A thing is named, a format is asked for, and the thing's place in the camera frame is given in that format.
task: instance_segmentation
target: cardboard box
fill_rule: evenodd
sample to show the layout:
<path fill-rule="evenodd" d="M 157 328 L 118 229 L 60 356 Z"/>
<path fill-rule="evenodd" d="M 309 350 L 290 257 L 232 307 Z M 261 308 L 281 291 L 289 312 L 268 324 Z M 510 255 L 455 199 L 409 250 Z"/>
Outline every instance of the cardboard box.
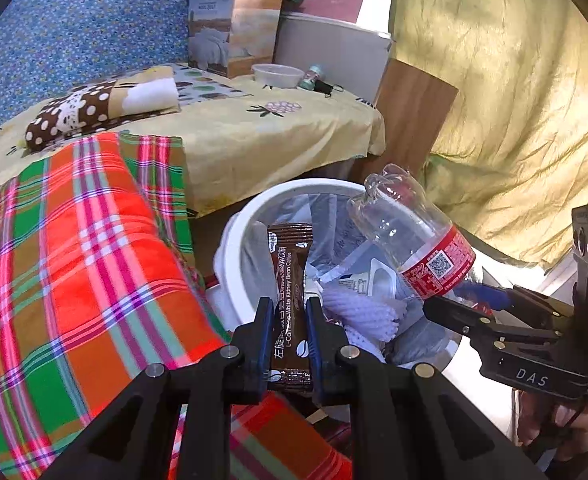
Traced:
<path fill-rule="evenodd" d="M 282 0 L 190 0 L 190 66 L 229 78 L 271 63 Z"/>

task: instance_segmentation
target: plastic bottle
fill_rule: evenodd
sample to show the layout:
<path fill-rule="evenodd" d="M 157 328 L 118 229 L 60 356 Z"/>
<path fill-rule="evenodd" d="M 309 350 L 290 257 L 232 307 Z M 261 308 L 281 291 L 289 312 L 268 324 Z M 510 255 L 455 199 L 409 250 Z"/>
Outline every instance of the plastic bottle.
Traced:
<path fill-rule="evenodd" d="M 323 77 L 323 71 L 319 65 L 312 65 L 308 68 L 308 71 L 305 72 L 303 79 L 300 80 L 298 86 L 304 88 L 305 90 L 314 90 L 314 81 L 317 79 L 321 79 Z"/>
<path fill-rule="evenodd" d="M 462 280 L 476 255 L 448 216 L 405 170 L 388 164 L 348 202 L 357 227 L 378 245 L 422 298 L 444 295 Z"/>

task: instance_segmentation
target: blue floral wallpaper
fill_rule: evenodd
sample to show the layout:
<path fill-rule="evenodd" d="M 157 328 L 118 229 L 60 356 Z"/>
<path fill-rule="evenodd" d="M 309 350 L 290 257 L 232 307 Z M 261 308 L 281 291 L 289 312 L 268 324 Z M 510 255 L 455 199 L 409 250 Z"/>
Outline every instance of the blue floral wallpaper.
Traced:
<path fill-rule="evenodd" d="M 0 124 L 77 83 L 186 59 L 185 0 L 13 0 L 0 17 Z"/>

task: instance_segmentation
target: polka dot pillow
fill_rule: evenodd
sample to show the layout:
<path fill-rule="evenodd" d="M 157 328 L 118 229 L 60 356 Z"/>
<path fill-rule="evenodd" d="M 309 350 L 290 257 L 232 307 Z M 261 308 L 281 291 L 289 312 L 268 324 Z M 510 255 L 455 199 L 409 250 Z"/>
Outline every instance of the polka dot pillow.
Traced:
<path fill-rule="evenodd" d="M 59 136 L 102 132 L 128 121 L 178 111 L 178 90 L 171 67 L 83 85 L 46 104 L 27 126 L 25 140 L 40 152 Z"/>

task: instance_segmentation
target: yellow bed sheet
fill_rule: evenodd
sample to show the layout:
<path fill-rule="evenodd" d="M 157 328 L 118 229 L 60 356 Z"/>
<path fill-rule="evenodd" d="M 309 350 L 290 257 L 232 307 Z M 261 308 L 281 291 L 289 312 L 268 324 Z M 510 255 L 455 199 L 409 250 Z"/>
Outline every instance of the yellow bed sheet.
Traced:
<path fill-rule="evenodd" d="M 428 195 L 504 254 L 544 267 L 588 203 L 588 23 L 570 0 L 392 0 L 392 55 L 458 88 Z"/>
<path fill-rule="evenodd" d="M 116 128 L 183 139 L 188 206 L 200 215 L 325 164 L 385 149 L 381 114 L 349 92 L 325 98 L 301 89 L 262 88 L 251 76 L 217 79 L 252 95 L 187 105 Z M 0 184 L 52 155 L 15 149 L 44 103 L 0 128 Z"/>

